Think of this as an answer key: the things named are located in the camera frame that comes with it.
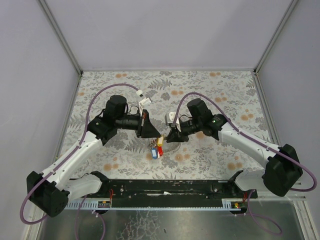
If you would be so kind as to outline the yellow key tag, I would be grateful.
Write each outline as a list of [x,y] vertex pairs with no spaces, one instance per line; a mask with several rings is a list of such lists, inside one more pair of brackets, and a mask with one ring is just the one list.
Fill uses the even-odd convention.
[[165,140],[165,138],[163,136],[157,138],[157,142],[156,142],[157,146],[162,147],[164,144],[164,140]]

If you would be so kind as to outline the red key tag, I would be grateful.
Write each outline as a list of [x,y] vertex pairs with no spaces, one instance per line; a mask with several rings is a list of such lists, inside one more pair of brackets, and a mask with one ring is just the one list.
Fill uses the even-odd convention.
[[158,157],[159,158],[162,157],[164,155],[163,147],[160,145],[157,145],[156,148],[157,148]]

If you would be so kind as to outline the blue key tag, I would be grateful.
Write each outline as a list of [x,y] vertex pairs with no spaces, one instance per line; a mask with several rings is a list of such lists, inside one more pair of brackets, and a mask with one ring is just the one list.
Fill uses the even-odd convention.
[[160,154],[159,154],[158,149],[156,147],[153,147],[151,149],[151,156],[152,156],[152,159],[158,159],[160,157]]

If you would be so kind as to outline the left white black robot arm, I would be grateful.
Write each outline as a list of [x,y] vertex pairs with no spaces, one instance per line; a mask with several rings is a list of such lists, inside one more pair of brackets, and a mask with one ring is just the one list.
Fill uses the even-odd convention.
[[26,179],[27,200],[31,201],[49,217],[59,215],[73,200],[105,190],[108,180],[102,173],[93,172],[78,179],[71,179],[75,171],[93,153],[111,140],[119,129],[132,130],[137,138],[159,138],[161,134],[150,121],[145,106],[152,101],[143,97],[138,111],[127,111],[127,100],[113,95],[105,108],[85,127],[83,136],[51,166],[41,173],[31,172]]

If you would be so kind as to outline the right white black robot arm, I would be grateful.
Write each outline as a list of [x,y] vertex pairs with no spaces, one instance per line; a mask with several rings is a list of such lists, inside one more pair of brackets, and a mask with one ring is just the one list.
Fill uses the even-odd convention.
[[278,146],[240,130],[223,114],[212,114],[200,98],[191,100],[187,108],[191,117],[186,121],[180,121],[175,112],[165,115],[165,123],[170,127],[167,143],[188,142],[190,135],[203,132],[242,151],[262,166],[261,170],[241,170],[235,175],[234,182],[242,191],[269,190],[283,197],[302,176],[296,150],[291,145]]

